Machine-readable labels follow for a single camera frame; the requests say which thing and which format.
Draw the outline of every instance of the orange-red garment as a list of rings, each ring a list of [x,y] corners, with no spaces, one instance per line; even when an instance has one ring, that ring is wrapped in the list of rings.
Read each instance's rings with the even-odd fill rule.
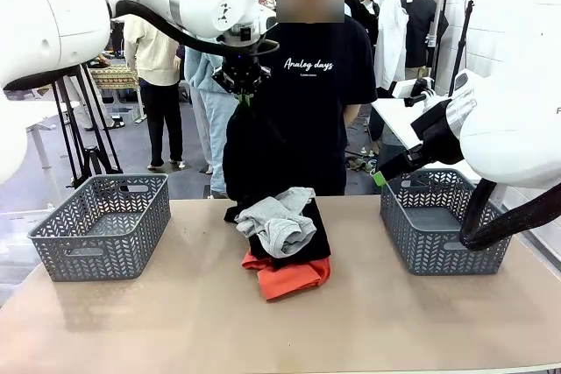
[[[259,287],[266,300],[323,285],[331,274],[330,258],[314,260],[304,265],[288,265],[275,270],[270,258],[258,260],[250,251],[245,254],[242,267],[258,270]]]

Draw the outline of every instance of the tripod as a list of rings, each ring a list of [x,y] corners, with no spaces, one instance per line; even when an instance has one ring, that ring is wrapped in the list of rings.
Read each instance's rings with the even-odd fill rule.
[[[96,106],[97,115],[100,117],[99,120],[102,122],[103,130],[105,131],[105,136],[107,137],[107,141],[109,143],[111,153],[113,154],[113,159],[115,160],[116,166],[113,166],[111,164],[109,155],[107,154],[107,150],[105,149],[105,143],[103,142],[103,138],[100,133],[99,126],[97,125],[96,115],[92,108],[92,104],[88,95],[88,90],[86,89],[86,84],[84,82],[82,70],[83,73],[86,75],[86,79],[88,80],[90,92],[93,94],[92,97],[94,99],[94,103]],[[99,100],[97,99],[97,95],[95,95],[94,83],[88,72],[88,68],[86,67],[86,64],[84,63],[81,64],[80,66],[70,67],[69,69],[67,69],[65,75],[75,76],[76,79],[78,80],[78,85],[80,86],[80,90],[84,94],[83,98],[84,98],[85,106],[89,113],[92,123],[92,129],[96,136],[96,142],[97,142],[97,145],[84,146],[82,135],[78,129],[78,124],[76,122],[74,110],[72,109],[72,106],[70,104],[70,99],[68,97],[68,92],[64,84],[64,81],[61,77],[59,80],[52,82],[54,100],[56,102],[56,107],[59,112],[60,127],[62,128],[62,135],[64,137],[64,142],[67,147],[68,160],[70,162],[70,168],[72,169],[72,176],[73,176],[72,181],[70,185],[67,187],[78,188],[84,183],[84,181],[86,181],[93,174],[102,174],[103,170],[107,174],[123,173],[123,169],[119,164],[117,154],[115,152],[113,141],[111,140],[111,136],[109,134],[109,129],[107,127],[107,124],[105,123],[105,120],[103,119],[102,108],[99,104]],[[67,106],[68,120],[70,126],[69,135],[67,132],[67,127],[64,123],[64,116],[62,115],[62,110],[60,108],[61,102],[64,102]],[[71,140],[70,138],[72,138],[72,143],[74,144],[74,153],[73,153],[73,148],[71,147],[70,144],[70,140]],[[74,155],[76,156],[78,168],[76,168]]]

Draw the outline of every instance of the beige sweatshirt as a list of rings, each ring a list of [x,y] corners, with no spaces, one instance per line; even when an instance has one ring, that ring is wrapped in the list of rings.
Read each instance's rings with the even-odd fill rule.
[[[130,70],[152,85],[169,86],[179,80],[174,67],[177,41],[144,19],[129,15],[124,21],[124,57]]]

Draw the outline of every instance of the gray plastic basket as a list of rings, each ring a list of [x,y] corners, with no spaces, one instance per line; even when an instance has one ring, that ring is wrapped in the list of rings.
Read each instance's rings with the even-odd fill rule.
[[[53,281],[134,279],[170,217],[165,174],[97,175],[28,237]]]
[[[415,275],[493,274],[510,238],[484,251],[469,251],[459,229],[475,187],[454,170],[420,170],[382,188],[380,213],[408,270]],[[479,221],[501,214],[487,203]]]

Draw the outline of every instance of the robot logo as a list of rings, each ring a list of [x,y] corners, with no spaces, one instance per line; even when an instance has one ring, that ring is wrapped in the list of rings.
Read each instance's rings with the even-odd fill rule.
[[[228,6],[228,4],[221,4],[220,6],[222,7],[222,17],[219,18],[218,20],[228,22],[228,17],[226,17],[226,13],[228,13],[231,7]]]

